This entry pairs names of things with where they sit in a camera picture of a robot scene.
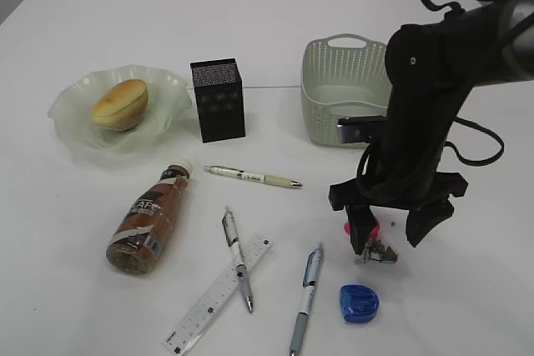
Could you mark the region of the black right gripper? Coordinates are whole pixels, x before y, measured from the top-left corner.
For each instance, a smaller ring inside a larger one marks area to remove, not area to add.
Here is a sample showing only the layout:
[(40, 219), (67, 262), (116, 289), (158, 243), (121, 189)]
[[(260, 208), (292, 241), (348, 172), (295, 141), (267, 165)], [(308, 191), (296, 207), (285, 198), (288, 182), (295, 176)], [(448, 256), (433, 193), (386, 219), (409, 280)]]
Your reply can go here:
[(451, 197), (466, 181), (437, 166), (454, 118), (471, 91), (474, 31), (459, 23), (406, 24), (390, 39), (385, 67), (392, 84), (385, 131), (367, 143), (355, 178), (331, 186), (334, 210), (345, 208), (350, 243), (361, 255), (377, 220), (370, 206), (410, 210), (406, 238), (415, 248), (450, 218)]

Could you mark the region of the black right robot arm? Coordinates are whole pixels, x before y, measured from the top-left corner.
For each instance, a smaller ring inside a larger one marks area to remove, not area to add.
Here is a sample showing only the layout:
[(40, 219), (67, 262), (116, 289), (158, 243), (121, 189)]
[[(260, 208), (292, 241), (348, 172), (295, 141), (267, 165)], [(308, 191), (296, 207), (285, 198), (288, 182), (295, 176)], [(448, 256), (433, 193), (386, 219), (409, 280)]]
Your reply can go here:
[(473, 88), (532, 80), (533, 0), (487, 0), (470, 11), (451, 3), (438, 23), (401, 26), (385, 67), (385, 115), (338, 122), (344, 139), (366, 145), (355, 177), (329, 191), (331, 207), (346, 211), (356, 254), (376, 227), (374, 207), (405, 210), (412, 245), (452, 216), (451, 198), (467, 181), (437, 169), (450, 128)]

